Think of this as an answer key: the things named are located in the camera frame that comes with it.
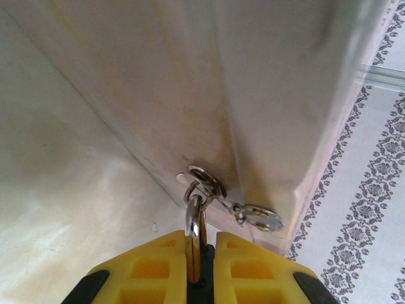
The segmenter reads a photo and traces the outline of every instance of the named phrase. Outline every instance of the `white cabinet door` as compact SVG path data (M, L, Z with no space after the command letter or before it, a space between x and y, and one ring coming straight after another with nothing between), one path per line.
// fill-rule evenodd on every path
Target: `white cabinet door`
M0 3L182 206L195 163L285 228L217 228L285 252L379 41L388 1Z

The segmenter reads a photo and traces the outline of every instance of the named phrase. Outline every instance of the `black rubber edge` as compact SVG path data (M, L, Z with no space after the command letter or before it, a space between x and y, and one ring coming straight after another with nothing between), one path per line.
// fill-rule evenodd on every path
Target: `black rubber edge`
M62 304L91 304L109 277L108 270L99 270L80 280Z
M214 303L214 257L214 246L209 244L206 250L201 250L201 280L197 284L187 284L187 303Z
M295 272L293 276L311 304L339 304L319 279L304 272Z

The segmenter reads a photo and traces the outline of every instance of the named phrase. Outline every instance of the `metal hasp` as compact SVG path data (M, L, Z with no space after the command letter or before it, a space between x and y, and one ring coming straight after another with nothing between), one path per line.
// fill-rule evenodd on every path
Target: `metal hasp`
M246 222L260 231L278 231L283 228L281 218L269 209L256 205L244 205L242 213L246 218Z
M227 202L227 190L223 184L214 175L201 167L189 165L186 172L177 175L177 180L189 187L184 196L186 204L193 191L197 189L207 197L202 205L202 211L213 200L217 200L235 217L235 220L240 225L248 223L263 232L279 231L284 227L281 218L265 207Z

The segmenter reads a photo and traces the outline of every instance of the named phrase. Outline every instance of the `metal ring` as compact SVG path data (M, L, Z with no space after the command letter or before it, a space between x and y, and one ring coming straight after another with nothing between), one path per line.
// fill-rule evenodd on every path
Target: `metal ring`
M192 192L194 190L196 190L196 187L198 186L198 184L199 184L199 182L195 180L194 182L191 183L191 185L185 191L185 193L184 193L184 203L186 205L188 205L188 202L190 200L190 196L191 196Z
M201 205L203 198L195 194L188 200L185 214L185 259L187 281L197 283L201 278Z
M208 196L206 198L206 200L204 201L204 203L202 203L201 205L201 212L204 212L207 207L209 206L209 204L211 204L213 202L213 200L215 200L216 196L214 194L211 194L210 196Z

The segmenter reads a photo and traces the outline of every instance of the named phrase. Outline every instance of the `yellow plastic object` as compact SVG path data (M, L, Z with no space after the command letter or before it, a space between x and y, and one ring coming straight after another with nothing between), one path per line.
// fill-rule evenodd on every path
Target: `yellow plastic object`
M316 277L308 268L231 233L216 235L215 303L310 304L294 272Z
M112 258L88 274L110 275L92 304L185 304L184 231L176 231Z

